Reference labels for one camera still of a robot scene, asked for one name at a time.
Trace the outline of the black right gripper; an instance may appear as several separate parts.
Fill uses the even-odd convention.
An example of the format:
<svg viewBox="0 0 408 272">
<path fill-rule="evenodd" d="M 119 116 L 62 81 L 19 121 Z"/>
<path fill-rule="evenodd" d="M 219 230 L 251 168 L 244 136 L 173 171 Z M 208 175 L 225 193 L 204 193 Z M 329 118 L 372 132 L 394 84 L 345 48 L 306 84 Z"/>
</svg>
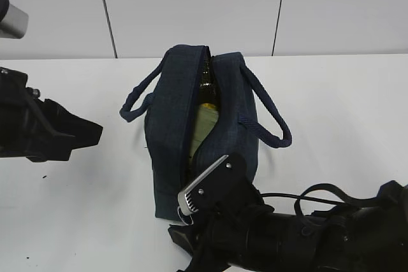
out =
<svg viewBox="0 0 408 272">
<path fill-rule="evenodd" d="M 185 271 L 225 271 L 231 266 L 252 269 L 256 265 L 249 251 L 251 225 L 273 212 L 270 205 L 250 204 L 238 215 L 217 211 L 197 218 L 191 225 L 170 225 L 168 234 L 191 256 Z"/>
</svg>

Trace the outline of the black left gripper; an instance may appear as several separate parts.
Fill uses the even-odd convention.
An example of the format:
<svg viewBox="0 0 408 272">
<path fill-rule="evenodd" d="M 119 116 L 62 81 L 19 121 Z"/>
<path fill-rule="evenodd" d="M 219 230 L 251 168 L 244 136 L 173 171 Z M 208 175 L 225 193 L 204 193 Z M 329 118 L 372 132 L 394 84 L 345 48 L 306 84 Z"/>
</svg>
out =
<svg viewBox="0 0 408 272">
<path fill-rule="evenodd" d="M 70 113 L 40 91 L 28 76 L 1 68 L 1 157 L 31 162 L 68 161 L 73 149 L 96 146 L 103 127 Z"/>
</svg>

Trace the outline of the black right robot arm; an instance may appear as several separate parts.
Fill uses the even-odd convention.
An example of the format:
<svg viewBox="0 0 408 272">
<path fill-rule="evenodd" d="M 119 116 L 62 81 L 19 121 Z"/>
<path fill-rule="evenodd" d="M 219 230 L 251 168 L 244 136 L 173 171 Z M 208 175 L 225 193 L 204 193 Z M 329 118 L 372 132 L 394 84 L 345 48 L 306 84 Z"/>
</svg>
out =
<svg viewBox="0 0 408 272">
<path fill-rule="evenodd" d="M 249 182 L 233 187 L 192 225 L 171 225 L 169 235 L 191 261 L 188 271 L 406 271 L 407 187 L 382 185 L 376 197 L 355 199 L 331 184 L 317 184 L 342 204 L 304 215 L 276 213 Z"/>
</svg>

